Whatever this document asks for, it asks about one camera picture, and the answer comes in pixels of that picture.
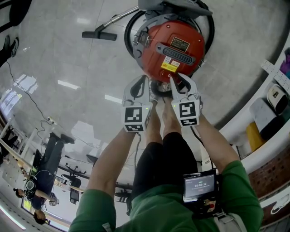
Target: red vacuum cleaner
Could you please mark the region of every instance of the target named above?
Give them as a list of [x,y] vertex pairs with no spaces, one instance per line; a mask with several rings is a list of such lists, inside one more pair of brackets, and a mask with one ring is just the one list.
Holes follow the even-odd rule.
[[[181,90],[184,84],[177,77],[182,73],[191,77],[201,66],[214,37],[212,12],[200,0],[139,0],[138,7],[115,15],[95,32],[83,32],[83,38],[116,40],[117,35],[102,30],[119,19],[138,11],[125,30],[125,45],[130,55],[151,78],[152,92],[160,97],[172,95],[170,77]],[[145,15],[146,21],[131,41],[134,23]],[[209,37],[204,41],[195,19],[208,19]]]

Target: digital timer display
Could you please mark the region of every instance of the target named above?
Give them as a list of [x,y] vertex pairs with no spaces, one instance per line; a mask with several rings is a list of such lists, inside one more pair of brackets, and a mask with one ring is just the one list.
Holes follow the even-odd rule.
[[189,178],[185,180],[185,198],[195,198],[214,191],[214,175]]

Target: black shorts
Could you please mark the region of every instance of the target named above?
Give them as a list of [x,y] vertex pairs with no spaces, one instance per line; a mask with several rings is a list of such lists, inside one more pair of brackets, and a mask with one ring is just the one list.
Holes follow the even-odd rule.
[[163,145],[149,143],[140,157],[133,182],[132,199],[163,184],[183,186],[183,175],[198,172],[194,155],[183,139],[173,132]]

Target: vacuum hose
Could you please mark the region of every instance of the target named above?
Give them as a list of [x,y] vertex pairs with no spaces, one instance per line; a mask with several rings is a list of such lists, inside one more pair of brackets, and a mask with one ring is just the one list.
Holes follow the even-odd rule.
[[[208,9],[208,6],[203,3],[201,0],[197,0],[196,3],[199,5],[199,7],[203,8],[203,9],[206,9],[206,10],[209,10]],[[125,41],[125,46],[127,48],[127,51],[129,52],[129,54],[133,57],[134,57],[134,54],[133,54],[133,46],[132,46],[132,43],[131,43],[131,31],[132,31],[132,28],[133,28],[133,25],[135,24],[135,22],[142,16],[145,14],[145,11],[138,11],[132,18],[131,20],[128,22],[127,26],[126,26],[126,29],[125,29],[125,34],[124,34],[124,41]],[[209,25],[209,35],[208,35],[208,40],[205,44],[205,53],[208,53],[210,47],[212,46],[212,43],[213,43],[213,38],[214,38],[214,34],[215,34],[215,27],[214,27],[214,21],[213,21],[213,17],[211,15],[208,15],[207,16],[207,19],[208,19],[208,25]],[[162,92],[162,91],[159,91],[159,86],[158,86],[158,81],[156,80],[152,80],[151,82],[151,89],[152,89],[152,92],[159,96],[159,97],[172,97],[172,92],[171,91],[165,91],[165,92]],[[179,85],[178,85],[179,89],[183,89],[184,88],[184,84],[181,82]]]
[[127,48],[128,53],[135,59],[134,54],[133,54],[133,46],[131,43],[131,30],[135,22],[145,14],[145,11],[138,11],[128,22],[126,29],[125,29],[125,34],[124,34],[124,41],[125,41],[125,46]]

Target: black wire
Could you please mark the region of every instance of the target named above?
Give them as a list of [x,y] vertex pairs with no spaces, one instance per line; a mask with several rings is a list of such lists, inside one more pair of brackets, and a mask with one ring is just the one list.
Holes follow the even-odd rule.
[[130,157],[131,157],[131,156],[133,155],[133,153],[135,153],[135,152],[136,152],[136,150],[132,151],[132,153],[128,156],[128,158],[127,158],[127,160],[126,160],[124,166],[125,166],[125,165],[132,166],[132,165],[127,164],[127,163],[128,163],[128,161],[129,161]]
[[138,149],[139,149],[139,144],[141,142],[141,135],[139,133],[137,133],[137,135],[139,136],[139,141],[137,143],[137,146],[136,146],[136,153],[135,153],[135,156],[134,156],[134,170],[136,171],[136,167],[137,167],[137,164],[136,164],[136,159],[137,159],[137,153],[138,153]]
[[[6,63],[9,65],[9,72],[10,72],[10,75],[11,75],[11,77],[12,77],[12,80],[14,81],[14,83],[16,83],[18,86],[19,86],[19,88],[21,88],[29,97],[30,97],[30,99],[31,99],[31,101],[35,104],[35,106],[36,106],[36,108],[39,110],[39,112],[41,113],[41,115],[42,115],[42,117],[45,119],[45,120],[41,120],[40,121],[40,124],[41,124],[41,127],[43,128],[43,130],[39,130],[38,132],[37,132],[37,136],[41,139],[41,152],[40,153],[42,153],[42,145],[43,145],[43,139],[39,136],[39,132],[42,132],[42,131],[46,131],[45,130],[45,128],[42,126],[42,122],[46,122],[47,124],[49,124],[50,126],[52,125],[52,124],[50,124],[50,123],[48,123],[48,120],[44,117],[44,114],[42,113],[42,111],[40,110],[40,108],[38,107],[38,105],[37,105],[37,103],[32,99],[32,97],[30,96],[30,94],[28,94],[27,92],[26,92],[26,90],[21,86],[21,85],[19,85],[16,81],[15,81],[15,79],[14,79],[14,76],[12,75],[12,73],[11,73],[11,66],[10,66],[10,64],[8,63],[8,61],[6,61]],[[92,146],[92,145],[89,145],[87,142],[85,142],[84,140],[82,140],[82,139],[80,139],[79,137],[77,137],[77,136],[74,136],[74,137],[76,137],[78,140],[80,140],[80,141],[82,141],[83,143],[85,143],[85,144],[87,144],[88,146],[90,146],[90,147],[92,147],[92,148],[97,148],[97,149],[101,149],[101,146],[100,145],[95,145],[95,146]]]
[[[194,136],[199,140],[199,142],[203,145],[203,147],[204,147],[204,144],[203,144],[203,142],[201,141],[201,139],[198,137],[198,135],[195,133],[195,131],[194,131],[194,129],[193,129],[193,127],[191,126],[190,127],[190,129],[191,129],[191,131],[192,131],[192,133],[194,134]],[[212,169],[213,169],[213,161],[212,161],[212,159],[209,157],[209,159],[210,159],[210,163],[211,163],[211,165],[212,165]]]
[[200,32],[200,34],[202,35],[203,34],[203,32],[201,31],[201,29],[200,29],[200,27],[199,27],[199,25],[198,25],[198,23],[195,21],[195,20],[193,20],[192,19],[192,21],[194,22],[194,24],[198,27],[198,29],[199,29],[199,32]]
[[85,162],[85,161],[82,161],[82,160],[74,159],[74,158],[71,158],[71,157],[69,157],[69,156],[67,156],[67,155],[65,155],[64,157],[66,157],[66,158],[68,158],[68,159],[71,159],[71,160],[80,161],[80,162],[83,162],[83,163],[86,163],[86,164],[91,164],[91,165],[93,165],[92,163],[88,163],[88,162]]
[[31,99],[31,101],[35,104],[35,106],[36,106],[36,108],[39,110],[39,112],[41,113],[41,115],[42,115],[42,117],[47,121],[47,119],[44,117],[44,114],[42,113],[42,111],[39,109],[39,107],[38,107],[38,105],[36,104],[36,102],[32,99],[32,97],[31,97],[31,95],[30,94],[28,94],[27,92],[26,92],[26,90],[21,86],[21,85],[19,85],[15,80],[14,80],[14,77],[13,77],[13,75],[12,75],[12,73],[11,73],[11,66],[10,66],[10,64],[8,63],[8,65],[9,65],[9,72],[10,72],[10,75],[11,75],[11,77],[12,77],[12,80],[14,81],[14,83],[16,83],[29,97],[30,97],[30,99]]

